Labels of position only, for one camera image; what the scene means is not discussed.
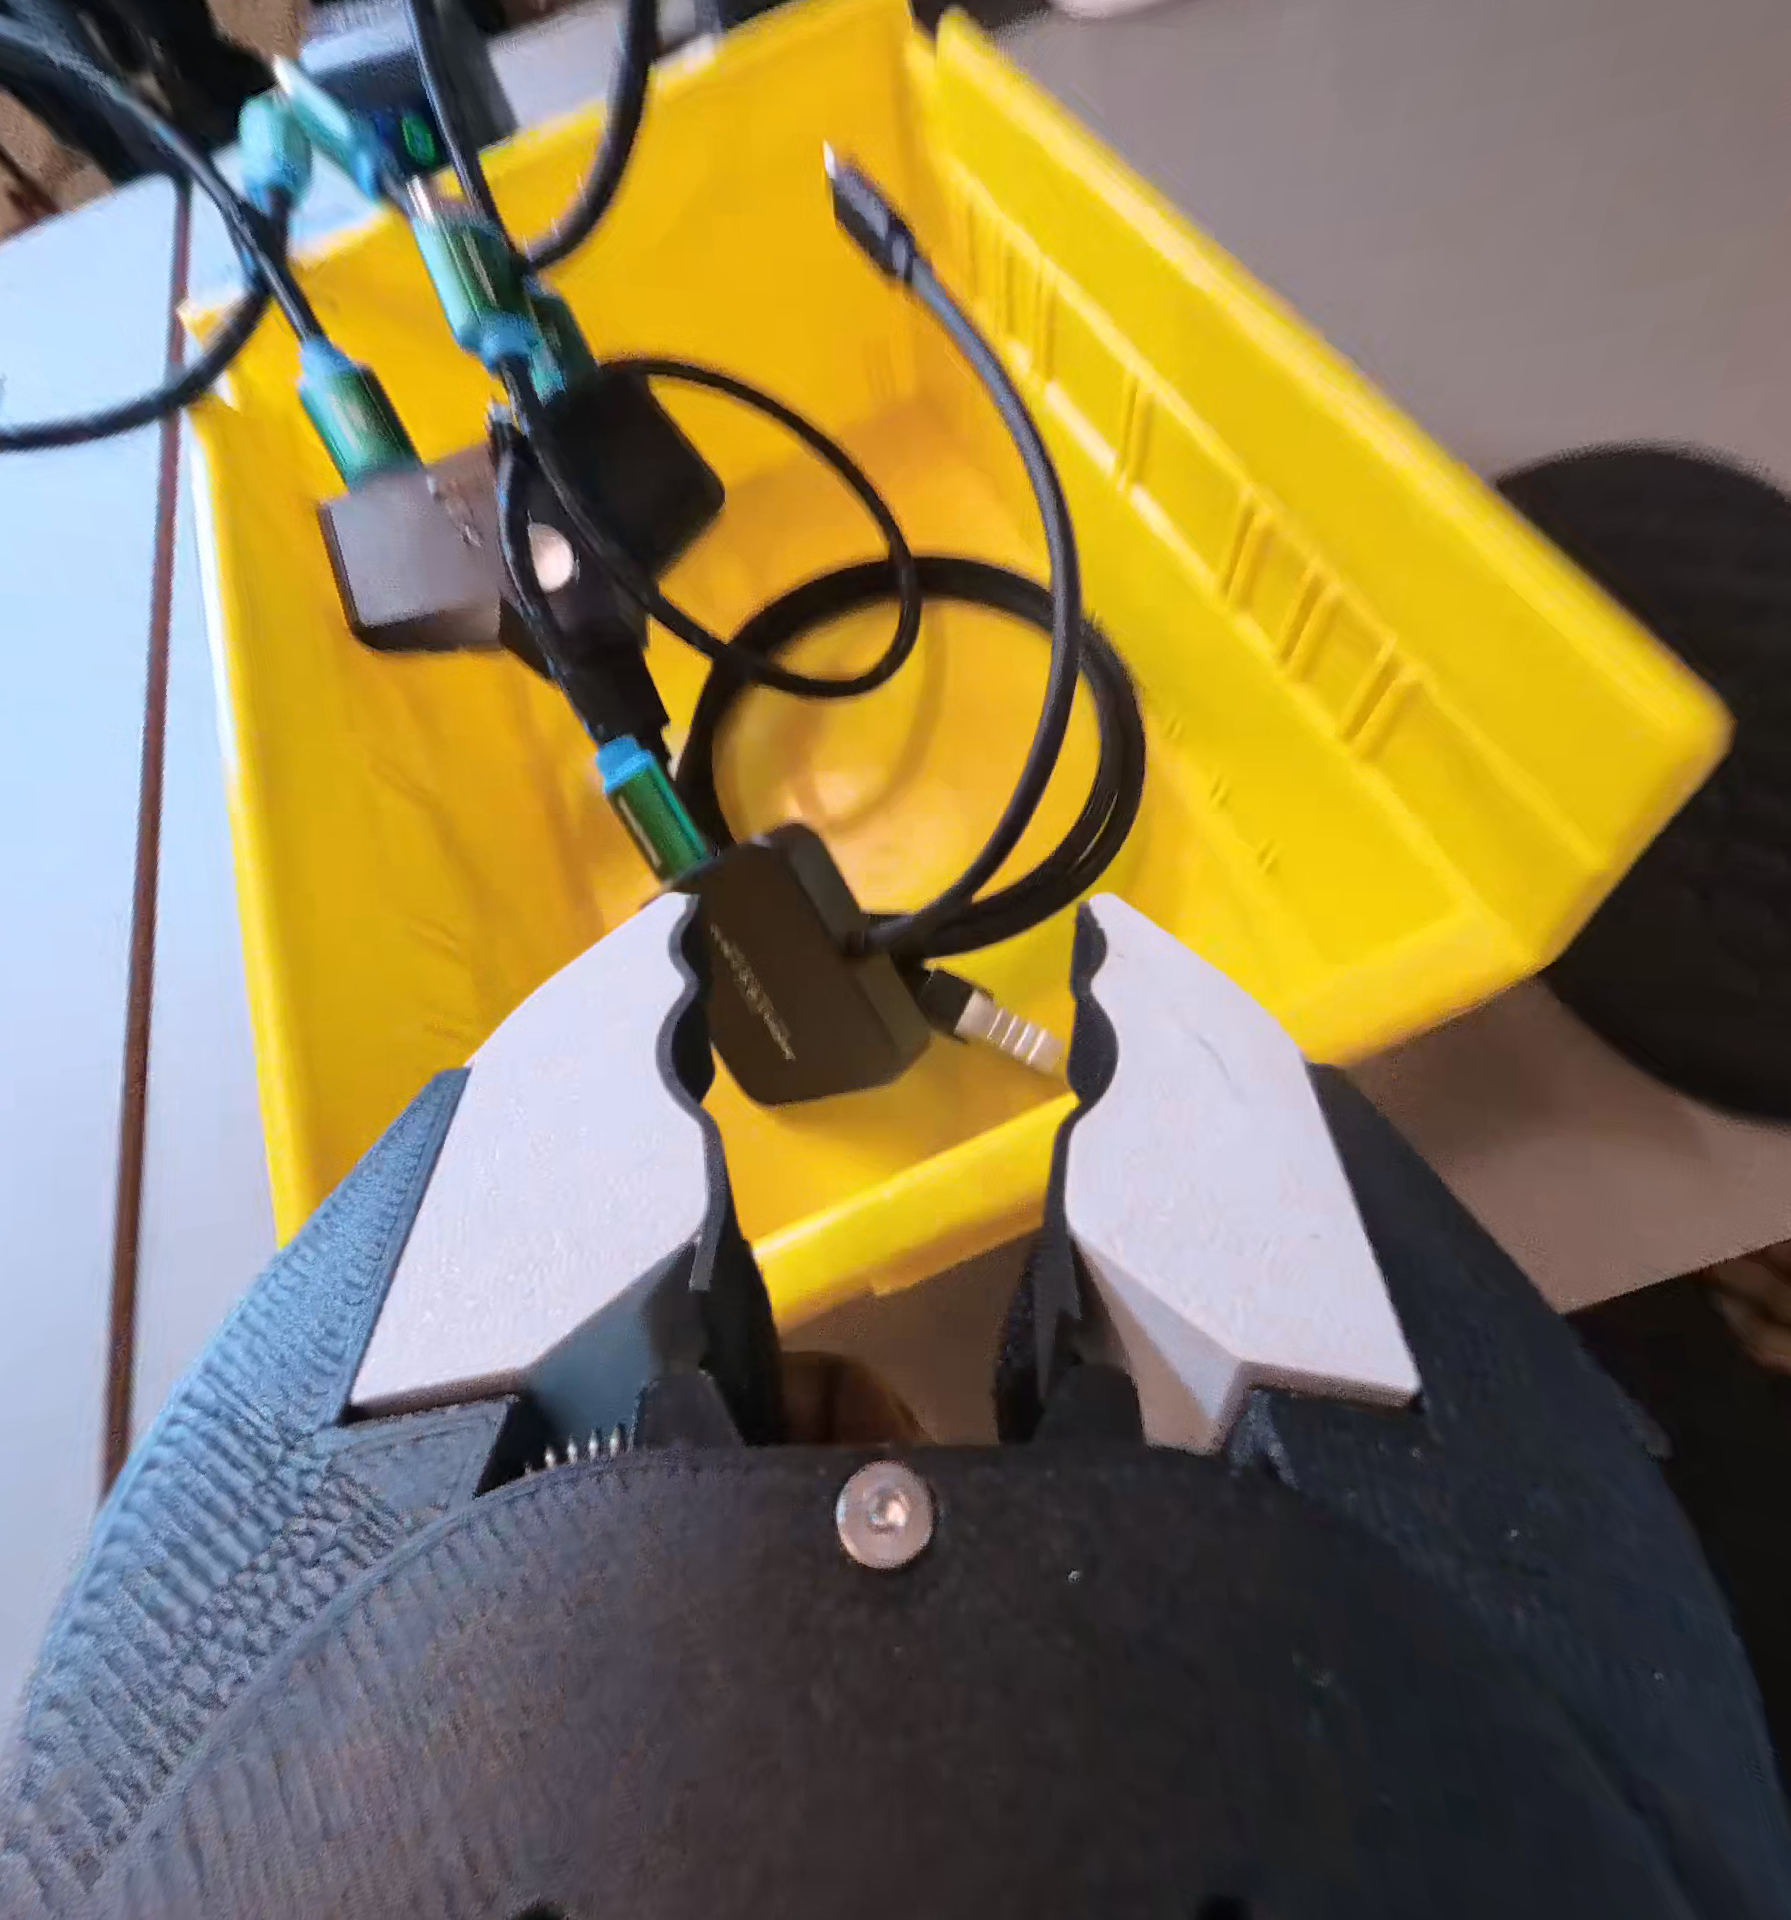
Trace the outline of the black hdmi switch box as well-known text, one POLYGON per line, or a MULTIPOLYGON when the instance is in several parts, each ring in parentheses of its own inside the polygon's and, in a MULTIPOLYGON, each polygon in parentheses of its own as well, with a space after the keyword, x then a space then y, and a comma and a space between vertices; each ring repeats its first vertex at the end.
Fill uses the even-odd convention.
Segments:
POLYGON ((674 419, 654 400, 648 379, 627 361, 540 398, 508 400, 489 424, 494 486, 498 644, 544 681, 555 677, 540 620, 523 606, 510 569, 508 524, 557 534, 571 556, 563 580, 534 556, 534 606, 550 611, 555 638, 572 654, 579 618, 598 611, 642 638, 642 608, 622 584, 658 584, 666 569, 723 513, 727 486, 674 419))
POLYGON ((744 839, 691 880, 691 957, 717 1064, 759 1108, 878 1094, 930 1055, 930 1017, 832 846, 804 824, 744 839))

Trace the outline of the black mesh cushion pad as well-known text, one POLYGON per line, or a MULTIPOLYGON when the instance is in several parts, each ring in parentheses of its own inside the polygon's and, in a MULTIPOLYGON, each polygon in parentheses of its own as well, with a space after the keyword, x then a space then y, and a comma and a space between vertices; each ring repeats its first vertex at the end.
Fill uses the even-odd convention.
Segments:
POLYGON ((1791 490, 1666 446, 1549 456, 1498 490, 1731 716, 1544 982, 1675 1094, 1791 1125, 1791 490))

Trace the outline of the yellow plastic bin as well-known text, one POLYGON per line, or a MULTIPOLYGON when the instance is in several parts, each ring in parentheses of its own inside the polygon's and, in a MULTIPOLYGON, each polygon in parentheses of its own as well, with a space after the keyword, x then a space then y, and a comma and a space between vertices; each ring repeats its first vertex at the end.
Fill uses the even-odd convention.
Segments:
MULTIPOLYGON (((917 551, 1047 580, 995 411, 834 229, 822 148, 882 184, 1052 452, 1146 728, 1100 887, 1327 1064, 1540 973, 1722 759, 1718 696, 965 20, 804 2, 666 67, 622 201, 555 274, 592 347, 741 373, 832 434, 917 551)), ((714 636, 882 551, 772 421, 663 398, 727 485, 672 579, 714 636)), ((282 321, 186 421, 285 1239, 651 879, 540 676, 351 636, 282 321)), ((727 815, 809 820, 862 905, 919 905, 1001 813, 1040 681, 1047 638, 934 608, 857 701, 744 697, 714 757, 727 815)), ((717 1072, 775 1317, 1027 1235, 1066 1108, 953 1042, 892 1090, 782 1112, 717 1072)))

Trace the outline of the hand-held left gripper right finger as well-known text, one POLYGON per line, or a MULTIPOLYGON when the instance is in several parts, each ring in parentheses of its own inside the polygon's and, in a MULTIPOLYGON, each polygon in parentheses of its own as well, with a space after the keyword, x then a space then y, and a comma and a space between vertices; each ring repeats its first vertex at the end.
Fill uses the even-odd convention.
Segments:
POLYGON ((1070 1090, 1001 1317, 1001 1445, 1222 1450, 1262 1390, 1384 1414, 1420 1398, 1306 1056, 1111 892, 1076 909, 1070 1090))

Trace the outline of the grey hdmi switch box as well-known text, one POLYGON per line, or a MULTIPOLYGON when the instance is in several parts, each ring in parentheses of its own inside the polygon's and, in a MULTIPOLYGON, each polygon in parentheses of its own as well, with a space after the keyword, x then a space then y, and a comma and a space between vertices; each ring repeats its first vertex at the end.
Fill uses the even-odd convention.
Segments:
POLYGON ((460 448, 316 506, 351 636, 378 654, 503 647, 494 459, 460 448))

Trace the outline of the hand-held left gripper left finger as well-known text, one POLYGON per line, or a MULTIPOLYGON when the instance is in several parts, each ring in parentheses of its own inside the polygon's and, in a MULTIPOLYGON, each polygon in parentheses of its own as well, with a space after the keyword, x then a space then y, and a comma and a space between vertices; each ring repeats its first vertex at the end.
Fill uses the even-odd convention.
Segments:
POLYGON ((476 1048, 351 1414, 514 1398, 550 1447, 783 1438, 775 1317, 706 1112, 706 921, 663 892, 476 1048))

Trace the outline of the person's left hand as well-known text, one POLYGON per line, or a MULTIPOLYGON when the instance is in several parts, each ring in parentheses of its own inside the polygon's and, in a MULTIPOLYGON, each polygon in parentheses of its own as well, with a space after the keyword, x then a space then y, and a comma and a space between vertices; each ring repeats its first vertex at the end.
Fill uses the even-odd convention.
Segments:
POLYGON ((882 1372, 834 1350, 782 1356, 782 1414, 782 1434, 793 1447, 899 1450, 930 1438, 882 1372))

